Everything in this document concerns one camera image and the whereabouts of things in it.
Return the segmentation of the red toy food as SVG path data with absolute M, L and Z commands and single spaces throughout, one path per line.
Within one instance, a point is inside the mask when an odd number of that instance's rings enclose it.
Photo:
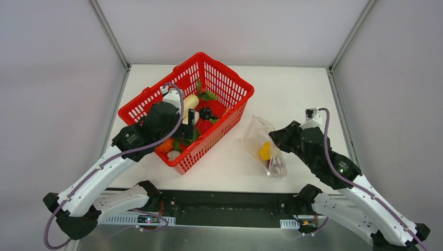
M 213 127 L 213 123 L 209 120 L 199 120 L 196 124 L 196 129 L 199 135 L 204 135 L 209 129 Z

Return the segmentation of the green toy pepper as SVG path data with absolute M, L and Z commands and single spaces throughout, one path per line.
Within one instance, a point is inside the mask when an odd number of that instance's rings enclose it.
M 195 129 L 193 132 L 193 137 L 191 139 L 186 138 L 176 138 L 173 141 L 173 149 L 179 152 L 185 151 L 190 145 L 192 145 L 198 138 L 200 134 L 198 130 Z

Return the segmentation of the purple onion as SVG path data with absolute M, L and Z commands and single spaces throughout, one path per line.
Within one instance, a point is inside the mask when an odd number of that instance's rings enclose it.
M 267 173 L 270 177 L 286 176 L 286 164 L 281 157 L 272 158 L 267 161 Z

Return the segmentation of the yellow toy food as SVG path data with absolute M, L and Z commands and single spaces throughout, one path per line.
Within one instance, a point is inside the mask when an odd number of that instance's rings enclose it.
M 270 141 L 264 143 L 258 151 L 259 157 L 262 161 L 269 161 L 271 159 L 271 153 L 272 151 Z

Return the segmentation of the clear dotted zip top bag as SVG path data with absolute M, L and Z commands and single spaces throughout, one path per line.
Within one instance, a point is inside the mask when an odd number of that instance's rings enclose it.
M 282 152 L 276 147 L 269 133 L 274 126 L 267 120 L 253 115 L 243 134 L 243 147 L 270 178 L 283 178 L 287 175 Z

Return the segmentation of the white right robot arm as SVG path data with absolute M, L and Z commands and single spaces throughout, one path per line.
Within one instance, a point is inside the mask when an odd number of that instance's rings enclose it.
M 283 129 L 271 131 L 269 136 L 278 149 L 295 154 L 322 183 L 360 210 L 348 210 L 308 184 L 296 197 L 299 212 L 316 212 L 340 223 L 373 250 L 417 250 L 424 245 L 430 228 L 403 216 L 376 191 L 356 164 L 332 151 L 328 133 L 318 123 L 293 121 Z

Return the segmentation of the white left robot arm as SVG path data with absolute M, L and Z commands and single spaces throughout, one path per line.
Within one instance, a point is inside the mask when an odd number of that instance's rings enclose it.
M 60 193 L 48 193 L 43 202 L 59 228 L 71 240 L 89 235 L 109 215 L 159 206 L 159 190 L 150 181 L 104 197 L 107 187 L 145 155 L 174 136 L 194 136 L 195 109 L 161 101 L 132 125 L 123 127 L 104 155 L 78 181 Z

